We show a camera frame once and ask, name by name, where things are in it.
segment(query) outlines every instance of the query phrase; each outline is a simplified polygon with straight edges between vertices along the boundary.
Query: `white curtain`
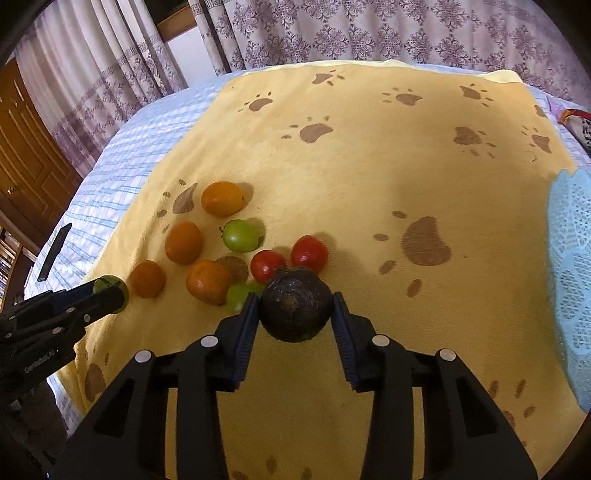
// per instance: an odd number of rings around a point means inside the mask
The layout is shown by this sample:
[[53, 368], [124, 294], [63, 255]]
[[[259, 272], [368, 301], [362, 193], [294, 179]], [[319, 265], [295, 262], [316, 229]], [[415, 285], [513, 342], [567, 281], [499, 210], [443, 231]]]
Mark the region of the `white curtain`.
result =
[[17, 63], [83, 177], [137, 110], [186, 87], [144, 0], [56, 0], [19, 43]]

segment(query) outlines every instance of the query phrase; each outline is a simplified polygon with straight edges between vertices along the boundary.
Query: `cherry tomato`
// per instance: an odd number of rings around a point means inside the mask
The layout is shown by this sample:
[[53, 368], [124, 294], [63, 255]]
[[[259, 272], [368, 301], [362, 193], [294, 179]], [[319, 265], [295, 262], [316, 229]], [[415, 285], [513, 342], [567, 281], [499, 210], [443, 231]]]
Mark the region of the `cherry tomato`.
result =
[[291, 264], [294, 267], [308, 267], [318, 274], [329, 259], [329, 251], [320, 240], [311, 235], [300, 238], [291, 250]]
[[277, 272], [287, 268], [285, 258], [273, 250], [261, 250], [251, 260], [253, 278], [266, 285]]

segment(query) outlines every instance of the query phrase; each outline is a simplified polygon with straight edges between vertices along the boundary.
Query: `dark avocado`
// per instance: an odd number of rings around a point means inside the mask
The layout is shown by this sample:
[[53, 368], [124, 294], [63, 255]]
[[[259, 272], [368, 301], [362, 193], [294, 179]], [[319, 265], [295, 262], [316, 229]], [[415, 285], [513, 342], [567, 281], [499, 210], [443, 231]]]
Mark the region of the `dark avocado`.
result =
[[265, 287], [259, 302], [259, 318], [270, 335], [283, 342], [314, 338], [332, 312], [332, 293], [306, 267], [288, 268]]

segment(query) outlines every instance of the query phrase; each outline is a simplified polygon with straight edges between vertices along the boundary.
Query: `curtain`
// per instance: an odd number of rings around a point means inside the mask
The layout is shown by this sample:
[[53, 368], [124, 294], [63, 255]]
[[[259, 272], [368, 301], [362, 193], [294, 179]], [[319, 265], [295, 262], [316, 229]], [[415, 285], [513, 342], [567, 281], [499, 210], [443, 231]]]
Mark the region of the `curtain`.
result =
[[16, 57], [41, 119], [82, 177], [135, 112], [185, 88], [144, 0], [56, 0]]
[[591, 81], [534, 0], [189, 0], [218, 74], [321, 59], [512, 69], [591, 105]]

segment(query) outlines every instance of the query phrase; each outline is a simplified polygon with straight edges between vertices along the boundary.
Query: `blue lace cloth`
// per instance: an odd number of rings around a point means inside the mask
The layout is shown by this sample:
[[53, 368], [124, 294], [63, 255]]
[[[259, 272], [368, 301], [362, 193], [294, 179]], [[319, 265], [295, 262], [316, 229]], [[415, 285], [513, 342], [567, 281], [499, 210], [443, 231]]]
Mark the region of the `blue lace cloth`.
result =
[[560, 172], [548, 201], [550, 297], [558, 351], [579, 406], [591, 409], [591, 176]]

